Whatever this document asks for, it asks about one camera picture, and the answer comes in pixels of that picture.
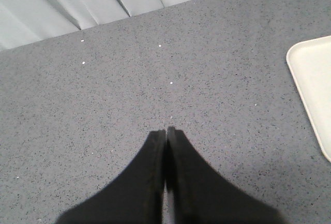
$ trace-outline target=gray speckled surface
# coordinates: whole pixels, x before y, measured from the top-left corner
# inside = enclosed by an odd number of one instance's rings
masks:
[[[285,62],[330,22],[330,0],[194,0],[0,53],[0,223],[53,222],[169,125],[290,223],[331,223]]]

